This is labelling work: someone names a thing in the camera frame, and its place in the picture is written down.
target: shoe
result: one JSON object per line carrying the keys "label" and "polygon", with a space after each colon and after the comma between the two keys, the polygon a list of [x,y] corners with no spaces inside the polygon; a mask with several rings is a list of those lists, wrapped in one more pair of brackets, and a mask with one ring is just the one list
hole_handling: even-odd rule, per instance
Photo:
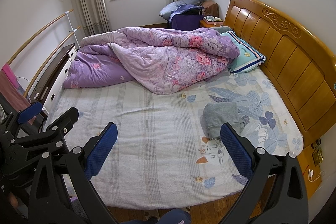
{"label": "shoe", "polygon": [[185,211],[185,212],[187,212],[188,214],[191,214],[190,213],[190,206],[188,206],[188,207],[183,207],[183,208],[180,208],[182,211]]}
{"label": "shoe", "polygon": [[145,217],[147,220],[150,220],[152,218],[156,219],[155,222],[153,223],[156,223],[159,221],[160,219],[160,216],[159,216],[159,211],[158,210],[143,210],[144,213],[145,213]]}

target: white charging cable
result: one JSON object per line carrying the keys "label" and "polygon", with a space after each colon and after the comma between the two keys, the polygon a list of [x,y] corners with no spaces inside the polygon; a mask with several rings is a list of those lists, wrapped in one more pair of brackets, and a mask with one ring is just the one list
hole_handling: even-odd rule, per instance
{"label": "white charging cable", "polygon": [[323,177],[325,175],[325,173],[326,173],[325,171],[321,171],[319,173],[319,175],[317,176],[317,178],[313,180],[314,171],[309,169],[309,171],[308,171],[308,181],[309,182],[317,181],[320,178],[320,176]]}

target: wooden headboard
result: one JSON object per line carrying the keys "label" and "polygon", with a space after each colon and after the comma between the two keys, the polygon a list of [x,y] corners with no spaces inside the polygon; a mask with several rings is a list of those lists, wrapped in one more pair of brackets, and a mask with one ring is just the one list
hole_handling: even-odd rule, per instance
{"label": "wooden headboard", "polygon": [[267,59],[272,82],[303,135],[304,147],[336,122],[336,58],[296,20],[258,0],[231,0],[225,25]]}

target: blue gripper pad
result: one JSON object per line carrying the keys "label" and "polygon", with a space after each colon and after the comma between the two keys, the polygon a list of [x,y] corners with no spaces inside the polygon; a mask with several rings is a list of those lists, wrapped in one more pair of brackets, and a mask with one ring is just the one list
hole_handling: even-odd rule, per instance
{"label": "blue gripper pad", "polygon": [[252,159],[226,124],[223,124],[220,129],[220,138],[239,173],[250,179],[253,175]]}
{"label": "blue gripper pad", "polygon": [[86,159],[86,169],[84,172],[88,180],[90,180],[91,177],[98,175],[103,163],[115,144],[118,137],[117,126],[111,124],[102,134],[103,136],[96,143]]}
{"label": "blue gripper pad", "polygon": [[19,113],[19,117],[17,118],[18,124],[23,124],[28,122],[31,118],[35,117],[42,111],[42,104],[40,102],[36,102],[31,106],[27,107],[23,111]]}

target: comforter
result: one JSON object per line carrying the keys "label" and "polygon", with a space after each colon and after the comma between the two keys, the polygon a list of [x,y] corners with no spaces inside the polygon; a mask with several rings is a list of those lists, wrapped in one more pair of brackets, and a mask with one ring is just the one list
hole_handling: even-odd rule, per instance
{"label": "comforter", "polygon": [[85,37],[81,47],[63,87],[99,87],[134,78],[160,95],[218,74],[240,54],[230,39],[207,28],[127,27]]}

